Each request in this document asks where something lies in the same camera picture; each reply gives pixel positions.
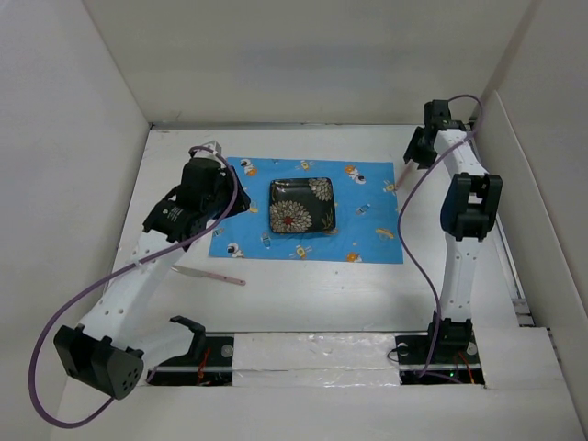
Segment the blue placemat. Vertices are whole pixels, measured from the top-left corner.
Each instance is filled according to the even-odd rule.
[[[212,234],[209,255],[249,259],[306,259],[401,264],[392,163],[228,158],[251,198],[248,212]],[[336,204],[334,233],[278,234],[269,228],[274,179],[329,177]]]

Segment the cable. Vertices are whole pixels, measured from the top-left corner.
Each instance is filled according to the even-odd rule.
[[[200,382],[204,378],[204,368],[206,367],[206,364],[209,362],[209,355],[210,355],[210,348],[208,348],[206,350],[206,352],[204,353],[204,359],[198,365],[198,381],[196,383],[197,385],[200,384]]]
[[[424,376],[424,374],[427,373],[427,369],[429,368],[429,365],[431,364],[431,360],[433,359],[433,353],[435,352],[435,345],[437,343],[437,337],[439,335],[439,325],[441,324],[441,303],[439,302],[439,295],[437,294],[437,291],[435,289],[435,285],[433,284],[433,281],[431,280],[431,278],[429,277],[429,275],[426,273],[426,271],[424,271],[424,268],[421,266],[421,264],[419,264],[419,262],[413,256],[413,253],[411,253],[411,250],[406,245],[406,242],[404,241],[404,237],[402,237],[401,223],[402,223],[402,218],[404,216],[404,211],[406,211],[406,208],[408,207],[408,205],[410,204],[411,200],[413,199],[414,194],[420,188],[420,186],[423,184],[423,182],[425,181],[425,179],[429,175],[431,175],[431,173],[433,172],[433,170],[435,170],[435,168],[439,164],[441,164],[443,162],[443,160],[449,154],[451,154],[458,147],[461,147],[463,144],[466,144],[470,140],[472,140],[473,137],[476,135],[476,133],[478,132],[478,130],[481,127],[481,124],[482,124],[483,118],[484,118],[484,105],[481,103],[480,99],[477,98],[474,95],[464,94],[464,95],[457,95],[457,96],[454,96],[452,98],[449,98],[448,101],[451,102],[451,101],[455,101],[456,99],[460,99],[460,98],[470,98],[470,99],[473,99],[474,101],[476,101],[478,103],[478,106],[480,106],[480,117],[478,118],[477,124],[475,125],[475,127],[473,128],[473,130],[470,133],[468,133],[466,135],[466,137],[462,141],[460,141],[460,142],[452,145],[443,154],[439,155],[439,157],[435,160],[435,162],[433,163],[433,165],[431,165],[428,168],[428,170],[426,172],[424,172],[424,175],[421,176],[421,178],[418,180],[418,182],[416,183],[416,185],[414,186],[414,188],[409,193],[408,197],[406,198],[406,201],[404,202],[404,205],[402,205],[401,212],[398,215],[397,231],[398,231],[398,238],[400,239],[401,244],[402,244],[402,248],[404,248],[404,251],[406,252],[406,254],[411,258],[411,260],[413,261],[413,263],[416,265],[417,269],[423,275],[424,279],[426,280],[426,283],[431,288],[431,291],[433,291],[433,297],[435,297],[435,306],[436,306],[436,312],[437,312],[436,317],[435,317],[435,329],[433,330],[433,340],[432,340],[432,343],[431,343],[431,347],[429,348],[429,353],[428,353],[427,358],[426,358],[426,361],[424,363],[424,367],[420,371],[420,373],[418,374],[418,378],[422,378]]]
[[[237,200],[237,193],[238,193],[238,188],[239,188],[239,181],[237,180],[237,175],[235,174],[234,170],[229,165],[227,160],[224,159],[219,153],[216,153],[215,151],[213,151],[212,149],[210,149],[208,147],[197,146],[197,147],[192,147],[189,150],[189,153],[191,155],[193,155],[195,152],[208,152],[208,153],[216,155],[216,157],[220,160],[220,162],[229,171],[229,174],[231,175],[232,183],[233,183],[232,196],[231,196],[231,201],[229,202],[229,205],[222,212],[222,214],[219,216],[219,218],[216,219],[214,221],[214,223],[212,223],[212,225],[210,225],[207,229],[203,230],[202,232],[198,233],[196,236],[190,237],[189,239],[186,239],[185,241],[183,241],[181,243],[176,243],[174,245],[171,245],[170,247],[164,248],[163,250],[158,251],[156,253],[149,254],[149,255],[143,257],[142,259],[139,259],[138,264],[136,264],[136,263],[128,264],[128,265],[122,267],[121,269],[109,274],[108,276],[101,278],[97,282],[93,283],[92,285],[90,285],[89,287],[87,287],[86,289],[84,289],[83,291],[78,293],[77,295],[75,295],[72,299],[67,301],[63,306],[60,307],[60,309],[57,310],[57,312],[55,312],[53,314],[53,316],[49,319],[49,321],[47,322],[45,327],[40,332],[39,338],[37,339],[37,343],[35,344],[35,347],[33,348],[32,355],[30,357],[30,363],[28,365],[28,396],[30,397],[30,402],[32,403],[33,407],[35,408],[35,411],[37,411],[39,416],[43,420],[45,420],[47,423],[52,424],[56,427],[60,427],[61,429],[74,429],[77,427],[81,427],[83,425],[90,423],[92,420],[94,420],[98,415],[100,415],[114,401],[113,398],[108,399],[97,411],[95,411],[94,413],[92,413],[91,415],[86,417],[84,420],[80,420],[75,423],[66,423],[64,421],[60,421],[57,418],[49,415],[47,413],[47,411],[45,410],[45,408],[43,407],[43,405],[41,404],[40,399],[39,399],[39,394],[37,392],[37,383],[36,383],[36,379],[35,379],[35,376],[37,373],[37,364],[39,363],[40,349],[42,348],[43,343],[45,342],[45,339],[47,338],[47,335],[49,335],[49,331],[51,330],[53,325],[59,320],[59,318],[63,315],[63,313],[66,312],[67,310],[69,310],[76,302],[83,299],[85,296],[90,294],[96,288],[99,288],[102,285],[104,285],[105,283],[108,283],[113,278],[116,278],[116,277],[122,276],[123,274],[128,273],[133,268],[135,268],[137,265],[148,264],[152,260],[157,259],[157,258],[161,257],[162,255],[171,253],[179,248],[183,248],[185,246],[192,244],[194,241],[197,241],[202,236],[208,234],[209,232],[214,230],[216,227],[218,227],[219,224],[231,212],[232,206],[235,204],[235,200]]]
[[[458,352],[458,355],[461,357],[461,359],[462,359],[462,360],[464,361],[464,363],[466,364],[466,368],[468,369],[468,374],[469,374],[469,382],[470,382],[471,384],[475,384],[475,381],[474,381],[474,376],[472,375],[472,373],[471,373],[471,369],[469,368],[469,363],[468,363],[468,360],[467,360],[467,359],[466,359],[466,358],[463,356],[463,354],[462,354],[462,353]]]

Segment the red wire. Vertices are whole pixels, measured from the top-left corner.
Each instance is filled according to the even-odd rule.
[[[466,364],[466,368],[468,368],[468,374],[469,374],[469,382],[471,384],[474,384],[474,376],[471,373],[471,369],[469,368],[469,363],[468,360],[463,356],[463,354],[461,354],[460,352],[458,353],[459,356],[461,357],[461,359],[464,361],[464,363]]]
[[[207,362],[209,361],[209,355],[210,355],[210,348],[208,348],[206,350],[206,352],[204,353],[204,359],[202,360],[202,362],[198,365],[198,382],[196,384],[200,384],[200,382],[202,381],[202,379],[204,378],[204,372],[203,369],[206,367]]]

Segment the white panel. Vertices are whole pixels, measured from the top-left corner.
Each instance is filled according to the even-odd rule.
[[[498,91],[588,310],[585,17],[583,0],[543,2]],[[547,306],[529,302],[548,319]]]
[[[148,125],[80,0],[0,1],[0,54],[0,437],[43,440],[30,352],[112,265]],[[65,375],[51,341],[38,379],[55,413]]]
[[[481,94],[529,0],[85,3],[148,120],[398,124]]]
[[[233,369],[390,369],[393,334],[236,334]]]
[[[588,3],[543,1],[479,141],[503,174],[502,219],[537,324],[553,332],[588,428]]]
[[[565,388],[545,328],[476,328],[476,343],[487,388]]]
[[[179,182],[187,149],[193,145],[217,140],[226,156],[392,161],[399,167],[398,175],[413,132],[411,126],[152,131],[116,267],[129,257],[147,214]],[[400,203],[421,173],[407,177],[398,191]],[[437,289],[446,256],[439,212],[449,182],[447,170],[438,167],[406,211],[404,225],[407,243]],[[472,317],[479,326],[517,327],[506,281],[511,274],[505,274],[500,263],[497,234],[493,231],[488,236],[480,252]],[[404,265],[378,265],[209,258],[209,244],[210,236],[194,244],[181,265],[238,277],[246,280],[246,286],[169,273],[151,300],[145,326],[178,313],[201,322],[210,332],[241,333],[409,331],[425,329],[432,319],[433,295],[408,259]]]
[[[68,381],[62,418],[85,416],[104,395]],[[480,386],[399,388],[136,389],[79,430],[52,441],[161,439],[283,441],[584,440],[565,387],[485,390]]]
[[[485,126],[477,138],[481,158],[503,179],[499,211],[526,298],[539,324],[551,328],[563,374],[586,426],[588,318],[533,172],[498,94],[491,96],[486,111]]]

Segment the flower pattern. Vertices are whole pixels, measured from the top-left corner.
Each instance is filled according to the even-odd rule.
[[[326,177],[309,179],[309,186],[319,200],[327,201],[333,198],[333,187]]]
[[[302,204],[292,200],[270,205],[269,220],[274,232],[305,232],[312,225],[309,212]]]

